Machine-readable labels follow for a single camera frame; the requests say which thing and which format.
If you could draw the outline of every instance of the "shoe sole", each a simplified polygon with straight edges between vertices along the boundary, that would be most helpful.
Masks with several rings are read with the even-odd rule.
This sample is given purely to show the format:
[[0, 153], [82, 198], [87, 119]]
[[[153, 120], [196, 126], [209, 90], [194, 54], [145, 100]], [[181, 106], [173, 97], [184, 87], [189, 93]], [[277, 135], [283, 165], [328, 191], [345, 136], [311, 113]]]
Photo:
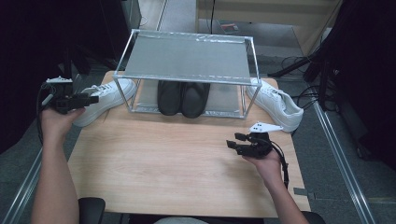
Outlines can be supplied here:
[[[247, 87], [246, 92], [247, 92], [247, 95], [250, 97], [250, 100], [251, 100], [253, 98], [254, 91], [251, 91], [251, 89], [249, 87]], [[282, 121], [280, 121], [280, 119], [278, 119], [276, 117], [276, 115], [267, 106], [265, 106], [264, 104], [262, 104], [261, 102], [259, 102], [257, 100], [257, 96], [256, 96], [256, 99], [254, 101], [254, 104], [256, 104], [259, 107], [261, 107], [262, 109], [264, 109], [268, 113], [268, 115], [271, 117], [271, 119], [274, 120], [275, 124], [277, 124], [279, 126], [282, 126], [283, 127], [283, 130], [282, 130], [283, 132], [289, 133], [289, 132], [292, 132], [292, 131], [294, 131], [294, 130], [296, 130], [298, 128], [299, 125], [289, 126], [289, 125], [283, 123]]]
[[[129, 100], [134, 95], [135, 92], [136, 92], [136, 85], [134, 84], [133, 87], [131, 88], [131, 90], [128, 91], [126, 94], [124, 94], [125, 95], [125, 99]], [[124, 103], [124, 101], [123, 101], [123, 99], [121, 97], [117, 101], [111, 102], [111, 104], [105, 105], [100, 110], [95, 111], [89, 117], [87, 117], [85, 119], [82, 119], [82, 120], [79, 120], [79, 121], [75, 121], [73, 124], [78, 126], [78, 127], [80, 127], [80, 128], [88, 126], [94, 120], [96, 120], [99, 116], [101, 116], [105, 111], [107, 111], [108, 109], [110, 109], [112, 107], [115, 107], [117, 105], [122, 105], [122, 103]]]

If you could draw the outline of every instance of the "human hand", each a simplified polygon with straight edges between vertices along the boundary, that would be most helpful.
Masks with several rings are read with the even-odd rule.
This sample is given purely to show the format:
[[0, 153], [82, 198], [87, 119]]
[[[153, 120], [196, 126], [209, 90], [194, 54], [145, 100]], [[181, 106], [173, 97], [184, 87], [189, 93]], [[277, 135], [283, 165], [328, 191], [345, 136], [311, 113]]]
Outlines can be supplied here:
[[43, 144], [62, 144], [66, 134], [72, 127], [73, 121], [84, 113], [84, 111], [85, 108], [80, 108], [63, 115], [52, 108], [43, 110], [41, 113]]
[[254, 159], [243, 156], [246, 161], [256, 166], [257, 172], [262, 177], [264, 185], [268, 188], [270, 184], [282, 184], [282, 175], [280, 170], [280, 158], [274, 150], [271, 150], [263, 159]]

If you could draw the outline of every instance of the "forearm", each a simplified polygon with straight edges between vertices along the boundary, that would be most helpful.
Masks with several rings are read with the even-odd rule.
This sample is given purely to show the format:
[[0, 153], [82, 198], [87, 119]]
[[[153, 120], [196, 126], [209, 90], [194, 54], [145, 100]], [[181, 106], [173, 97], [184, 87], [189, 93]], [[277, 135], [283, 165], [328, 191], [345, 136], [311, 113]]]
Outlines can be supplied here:
[[273, 198], [281, 223], [308, 223], [295, 201], [291, 198], [282, 180], [266, 183], [266, 187]]
[[62, 146], [43, 146], [32, 223], [78, 223], [78, 197]]

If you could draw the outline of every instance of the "metal rail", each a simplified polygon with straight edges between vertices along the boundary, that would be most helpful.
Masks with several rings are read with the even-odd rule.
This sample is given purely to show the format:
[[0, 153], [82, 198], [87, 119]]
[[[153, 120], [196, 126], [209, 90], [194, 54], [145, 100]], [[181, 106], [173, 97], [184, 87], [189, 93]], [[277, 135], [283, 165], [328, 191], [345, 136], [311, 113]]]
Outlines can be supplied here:
[[35, 158], [35, 161], [30, 168], [29, 173], [23, 180], [14, 198], [14, 201], [12, 202], [12, 205], [9, 207], [6, 216], [2, 220], [3, 224], [19, 223], [21, 214], [26, 204], [29, 202], [30, 196], [35, 189], [35, 185], [37, 184], [38, 173], [41, 166], [41, 152], [42, 148], [39, 150], [37, 157]]
[[346, 182], [346, 187], [349, 191], [352, 202], [355, 204], [356, 210], [361, 218], [361, 223], [375, 223], [375, 218], [371, 212], [370, 205], [368, 204], [363, 191], [361, 190], [361, 185], [359, 184], [356, 176], [354, 175], [347, 157], [342, 149], [340, 142], [332, 128], [332, 124], [327, 116], [326, 112], [320, 108], [318, 103], [314, 103], [315, 110], [317, 112], [320, 124], [329, 140], [330, 147], [332, 149], [332, 154], [338, 164], [341, 175]]
[[168, 6], [168, 0], [163, 2], [163, 10], [161, 10], [160, 19], [158, 20], [156, 31], [160, 31], [161, 26], [163, 25], [163, 16], [165, 15], [166, 7]]

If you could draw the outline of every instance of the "shelf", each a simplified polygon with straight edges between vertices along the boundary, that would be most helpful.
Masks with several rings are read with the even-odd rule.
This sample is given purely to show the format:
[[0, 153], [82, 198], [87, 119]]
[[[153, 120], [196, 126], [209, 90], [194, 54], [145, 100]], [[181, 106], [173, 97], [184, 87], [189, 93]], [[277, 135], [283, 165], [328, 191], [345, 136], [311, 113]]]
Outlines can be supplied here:
[[[254, 71], [249, 70], [249, 53], [254, 58]], [[143, 89], [130, 104], [124, 99], [131, 112], [159, 113], [158, 80], [204, 82], [211, 83], [211, 90], [203, 116], [242, 119], [251, 107], [245, 106], [244, 86], [254, 85], [257, 90], [261, 87], [261, 83], [251, 82], [252, 78], [260, 78], [253, 38], [249, 36], [132, 30], [113, 78], [116, 82], [118, 78], [137, 79], [137, 88]]]

